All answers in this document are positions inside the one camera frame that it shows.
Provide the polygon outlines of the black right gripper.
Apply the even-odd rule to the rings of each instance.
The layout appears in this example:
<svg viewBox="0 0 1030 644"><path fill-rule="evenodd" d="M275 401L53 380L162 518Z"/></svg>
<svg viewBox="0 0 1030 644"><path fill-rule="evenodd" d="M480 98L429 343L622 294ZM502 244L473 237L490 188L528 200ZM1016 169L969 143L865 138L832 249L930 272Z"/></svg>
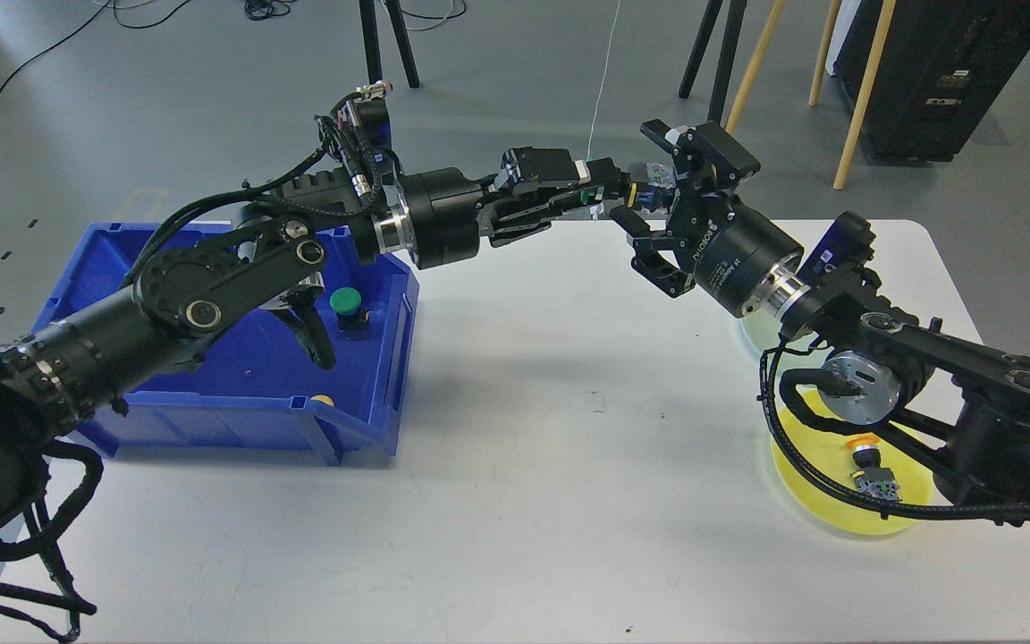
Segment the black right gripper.
<svg viewBox="0 0 1030 644"><path fill-rule="evenodd" d="M758 309L783 317L806 294L797 275L804 249L739 198L759 160L717 122L673 127L650 118L640 131L670 155L676 192L663 231L632 208L610 209L629 237L632 268L672 298L699 286L733 317Z"/></svg>

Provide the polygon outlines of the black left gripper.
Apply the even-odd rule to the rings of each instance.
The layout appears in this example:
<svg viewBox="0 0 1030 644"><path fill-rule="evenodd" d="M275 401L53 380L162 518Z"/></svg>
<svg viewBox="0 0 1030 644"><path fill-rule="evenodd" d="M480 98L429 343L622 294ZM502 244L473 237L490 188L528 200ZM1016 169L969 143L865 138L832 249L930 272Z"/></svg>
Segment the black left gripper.
<svg viewBox="0 0 1030 644"><path fill-rule="evenodd" d="M499 248L547 231L552 221L575 209L600 205L597 191L617 199L629 185L629 173L609 157L575 159L566 149L533 147L504 151L500 172L482 179L467 179L455 167L397 176L398 197L411 224L409 255L421 270L478 255L482 209L484 236ZM564 192L527 195L540 189Z"/></svg>

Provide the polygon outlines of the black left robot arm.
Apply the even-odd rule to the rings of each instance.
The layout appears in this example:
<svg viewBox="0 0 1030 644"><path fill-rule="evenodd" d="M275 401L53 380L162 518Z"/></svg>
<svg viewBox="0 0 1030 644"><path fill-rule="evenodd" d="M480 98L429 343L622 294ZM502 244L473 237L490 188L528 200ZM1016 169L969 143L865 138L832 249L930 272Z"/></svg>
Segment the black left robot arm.
<svg viewBox="0 0 1030 644"><path fill-rule="evenodd" d="M396 251L417 268L476 256L544 231L580 207L637 188L611 159L516 148L497 173L455 168L408 173L390 148L385 80L360 84L316 118L318 147L261 187L244 183L192 201L159 225L121 281L97 304L0 346L0 562L37 557L56 594L0 582L0 597L68 613L71 643L97 611L73 587L58 546L85 509L101 457L65 436L98 409L126 413L125 395L152 377L193 369L209 347L258 309L272 309L316 366L336 362L316 309L323 294L323 231L344 227L357 257ZM0 604L0 614L32 616Z"/></svg>

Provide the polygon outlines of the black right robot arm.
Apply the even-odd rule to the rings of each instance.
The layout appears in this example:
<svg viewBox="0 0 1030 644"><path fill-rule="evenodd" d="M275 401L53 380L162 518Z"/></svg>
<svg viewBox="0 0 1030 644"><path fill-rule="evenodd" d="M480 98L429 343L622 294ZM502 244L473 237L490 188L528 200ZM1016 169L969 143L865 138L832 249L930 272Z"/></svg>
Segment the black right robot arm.
<svg viewBox="0 0 1030 644"><path fill-rule="evenodd" d="M632 265L672 298L702 289L732 317L765 314L778 342L759 399L783 456L819 492L883 518L1030 522L1030 355L950 335L884 293L870 221L846 211L805 252L740 198L759 160L718 123L640 130L671 156L670 209L655 231L630 201L612 210ZM932 473L945 504L882 500L809 461L781 420L874 433Z"/></svg>

